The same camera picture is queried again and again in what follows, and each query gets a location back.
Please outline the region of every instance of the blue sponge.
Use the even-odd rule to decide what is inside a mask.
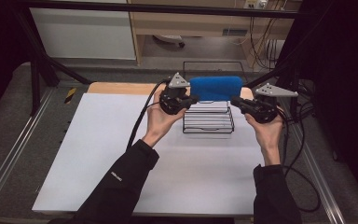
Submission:
[[[229,101],[231,96],[240,96],[240,77],[193,77],[190,82],[190,95],[200,101]]]

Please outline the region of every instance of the white tabletop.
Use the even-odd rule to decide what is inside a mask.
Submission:
[[[33,210],[74,212],[121,156],[145,95],[85,93]],[[253,213],[253,169],[263,162],[253,128],[231,107],[235,131],[198,138],[173,124],[155,146],[160,158],[149,174],[134,215],[224,216]],[[147,118],[135,141],[145,133]]]

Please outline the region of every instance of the black jacket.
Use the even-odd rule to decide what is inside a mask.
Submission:
[[[49,224],[128,223],[149,171],[157,160],[158,153],[138,140],[112,165],[73,218],[54,219]],[[301,223],[280,165],[259,165],[254,169],[254,177],[256,224]]]

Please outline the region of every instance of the wire basket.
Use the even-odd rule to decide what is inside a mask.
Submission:
[[[192,105],[183,117],[183,133],[232,133],[234,119],[228,102]]]

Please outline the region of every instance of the white wall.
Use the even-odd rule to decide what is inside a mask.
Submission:
[[[125,0],[77,0],[126,3]],[[31,8],[49,56],[135,60],[128,12]]]

